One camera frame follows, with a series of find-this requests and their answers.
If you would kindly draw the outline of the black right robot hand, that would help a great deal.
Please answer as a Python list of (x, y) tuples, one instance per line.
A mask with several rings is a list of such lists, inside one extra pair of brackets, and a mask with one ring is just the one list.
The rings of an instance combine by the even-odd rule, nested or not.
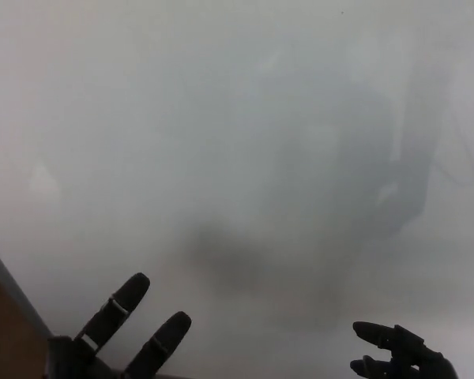
[(458, 379), (453, 364), (442, 353), (431, 350), (424, 339), (400, 325), (356, 321), (352, 327), (361, 340), (391, 354), (389, 361), (378, 361), (369, 355), (351, 361), (351, 369), (360, 377)]

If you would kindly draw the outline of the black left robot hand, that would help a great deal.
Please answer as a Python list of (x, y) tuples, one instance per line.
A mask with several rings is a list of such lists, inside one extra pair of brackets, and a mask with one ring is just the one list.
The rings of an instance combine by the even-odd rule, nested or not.
[(74, 338), (51, 337), (45, 378), (154, 378), (190, 330), (192, 320), (183, 311), (170, 316), (124, 370), (113, 369), (98, 358), (100, 350), (138, 307), (149, 286), (145, 274), (134, 274)]

